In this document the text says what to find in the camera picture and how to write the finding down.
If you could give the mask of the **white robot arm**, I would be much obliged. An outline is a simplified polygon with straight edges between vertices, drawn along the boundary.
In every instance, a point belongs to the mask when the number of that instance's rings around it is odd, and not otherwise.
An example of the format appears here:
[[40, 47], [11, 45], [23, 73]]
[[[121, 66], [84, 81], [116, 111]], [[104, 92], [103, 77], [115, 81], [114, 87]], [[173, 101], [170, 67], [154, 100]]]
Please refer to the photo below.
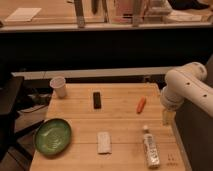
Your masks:
[[206, 67], [199, 62], [191, 62], [169, 70], [165, 75], [166, 86], [160, 92], [164, 106], [162, 122], [170, 125], [176, 111], [187, 99], [213, 118], [213, 88], [206, 85]]

